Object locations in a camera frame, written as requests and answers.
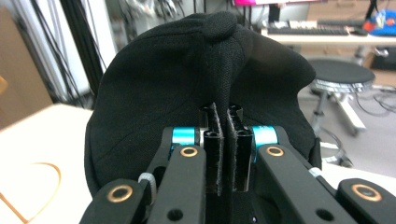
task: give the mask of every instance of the black baseball cap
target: black baseball cap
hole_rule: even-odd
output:
[[[87,125],[85,171],[92,196],[106,183],[137,180],[165,127],[199,125],[202,105],[244,109],[246,125],[282,126],[310,160],[315,135],[297,93],[315,78],[298,53],[239,24],[229,12],[193,14],[153,28],[114,58]]]

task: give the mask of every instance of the monitor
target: monitor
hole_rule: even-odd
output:
[[[233,0],[236,7],[250,7],[269,5],[268,21],[279,21],[280,7],[279,4],[298,4],[312,2],[326,2],[327,0]]]
[[[323,2],[323,0],[233,0],[237,7],[260,6],[270,4]]]

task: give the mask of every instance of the white table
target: white table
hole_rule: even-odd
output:
[[[84,175],[85,127],[92,112],[52,105],[0,131],[0,192],[26,218],[33,217],[61,184],[49,205],[30,223],[79,223],[91,202]],[[396,195],[396,178],[323,164],[323,176],[337,188],[344,178],[372,181]],[[21,223],[0,200],[0,223]]]

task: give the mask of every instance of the cap button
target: cap button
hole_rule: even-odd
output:
[[[230,12],[218,12],[205,20],[203,35],[207,41],[218,42],[231,36],[235,28],[235,15]]]

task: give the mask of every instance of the round stool seat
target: round stool seat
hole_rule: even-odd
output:
[[[333,92],[359,92],[370,88],[375,79],[372,71],[355,63],[317,59],[309,61],[317,72],[315,88]]]

